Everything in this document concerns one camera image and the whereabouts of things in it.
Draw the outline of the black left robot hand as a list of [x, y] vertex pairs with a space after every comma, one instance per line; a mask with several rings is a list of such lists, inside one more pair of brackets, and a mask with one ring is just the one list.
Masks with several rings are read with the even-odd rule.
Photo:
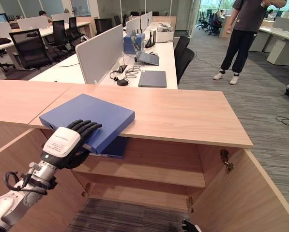
[[100, 127], [102, 124], [82, 119], [59, 127], [45, 143], [40, 159], [57, 169], [78, 167], [90, 154], [83, 145]]

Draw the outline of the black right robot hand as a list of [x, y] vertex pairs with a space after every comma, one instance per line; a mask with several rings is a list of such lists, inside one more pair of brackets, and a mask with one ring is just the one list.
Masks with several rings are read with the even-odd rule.
[[183, 219], [182, 220], [182, 229], [184, 232], [198, 232], [198, 229], [194, 224], [189, 222], [188, 220]]

